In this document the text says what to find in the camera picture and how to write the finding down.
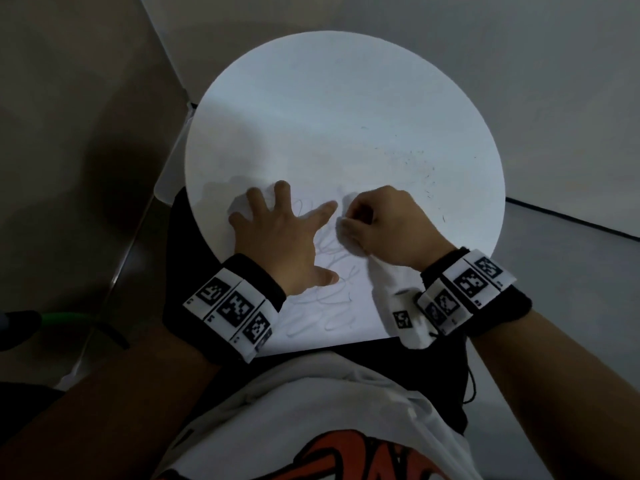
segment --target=person's left hand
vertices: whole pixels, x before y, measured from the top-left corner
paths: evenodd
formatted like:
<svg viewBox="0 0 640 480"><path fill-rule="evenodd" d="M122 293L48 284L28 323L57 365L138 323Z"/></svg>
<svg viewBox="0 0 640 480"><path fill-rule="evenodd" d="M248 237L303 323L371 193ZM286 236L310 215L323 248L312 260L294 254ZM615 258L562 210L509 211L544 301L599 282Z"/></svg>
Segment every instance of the person's left hand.
<svg viewBox="0 0 640 480"><path fill-rule="evenodd" d="M253 220L238 212L229 216L236 231L236 253L242 253L260 265L280 285L284 293L300 294L313 286L338 282L338 274L314 266L314 236L338 208L335 201L322 204L306 217L295 217L291 209L291 187L284 181L275 185L276 202L267 208L260 189L246 192Z"/></svg>

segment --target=person's right arm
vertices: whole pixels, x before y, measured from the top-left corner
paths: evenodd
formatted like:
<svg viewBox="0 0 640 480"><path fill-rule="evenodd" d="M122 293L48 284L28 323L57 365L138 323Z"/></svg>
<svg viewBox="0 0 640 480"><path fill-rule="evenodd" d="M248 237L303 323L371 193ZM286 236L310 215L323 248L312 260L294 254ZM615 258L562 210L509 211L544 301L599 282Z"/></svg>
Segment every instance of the person's right arm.
<svg viewBox="0 0 640 480"><path fill-rule="evenodd" d="M360 194L342 221L370 255L417 271L454 249L411 195ZM640 394L542 315L472 339L555 478L640 478Z"/></svg>

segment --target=hand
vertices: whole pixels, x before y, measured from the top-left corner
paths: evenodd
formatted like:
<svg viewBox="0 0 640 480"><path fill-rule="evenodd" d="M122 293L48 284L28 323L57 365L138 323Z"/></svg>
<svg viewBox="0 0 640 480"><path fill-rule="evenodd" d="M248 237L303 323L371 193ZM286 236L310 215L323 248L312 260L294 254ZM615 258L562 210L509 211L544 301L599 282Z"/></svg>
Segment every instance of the hand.
<svg viewBox="0 0 640 480"><path fill-rule="evenodd" d="M359 194L341 226L367 254L420 272L456 249L409 193L389 185Z"/></svg>
<svg viewBox="0 0 640 480"><path fill-rule="evenodd" d="M246 192L253 220L234 212L229 224L236 231L236 253L242 253L260 265L280 285L284 293L300 294L313 286L338 282L338 275L324 267L314 266L314 236L338 208L327 202L304 218L291 210L291 187L280 181L275 186L276 202L267 208L262 192L255 187Z"/></svg>

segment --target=white round table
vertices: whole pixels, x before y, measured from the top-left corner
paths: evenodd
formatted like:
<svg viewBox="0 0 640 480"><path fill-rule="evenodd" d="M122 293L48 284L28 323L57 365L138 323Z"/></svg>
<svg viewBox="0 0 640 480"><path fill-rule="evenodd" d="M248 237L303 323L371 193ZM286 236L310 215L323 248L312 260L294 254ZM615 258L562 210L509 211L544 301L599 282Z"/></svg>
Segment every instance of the white round table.
<svg viewBox="0 0 640 480"><path fill-rule="evenodd" d="M302 207L387 184L407 190L446 238L487 255L504 215L500 156L464 92L418 55L348 32L283 37L232 63L196 110L185 177L196 222L220 260L233 252L233 202L249 186L281 179ZM332 235L334 221L323 239ZM334 269L361 273L341 282L341 293L288 299L264 351L388 336L367 266L348 255ZM396 284L417 282L409 272Z"/></svg>

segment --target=person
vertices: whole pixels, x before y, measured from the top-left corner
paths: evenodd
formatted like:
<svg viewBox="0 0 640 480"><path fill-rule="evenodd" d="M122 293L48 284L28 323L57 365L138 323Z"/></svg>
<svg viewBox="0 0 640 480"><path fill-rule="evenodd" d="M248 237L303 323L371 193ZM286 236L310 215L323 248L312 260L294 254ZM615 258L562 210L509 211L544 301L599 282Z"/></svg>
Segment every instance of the person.
<svg viewBox="0 0 640 480"><path fill-rule="evenodd" d="M9 439L0 449L2 478L479 478L460 420L465 333L422 351L393 338L243 365L206 345L203 333L181 331L177 323L194 318L176 318L180 304L221 266L235 266L276 309L285 296L339 279L314 265L313 244L337 204L297 218L289 185L277 183L275 193L270 210L260 190L247 192L253 218L231 216L235 261L222 265L201 237L185 241L197 229L182 192L169 230L166 326ZM420 272L456 252L411 196L392 187L358 195L342 226L367 254ZM509 303L492 313L506 317ZM494 321L489 330L468 330L549 471L640 478L640 396L529 308L508 320L485 317Z"/></svg>

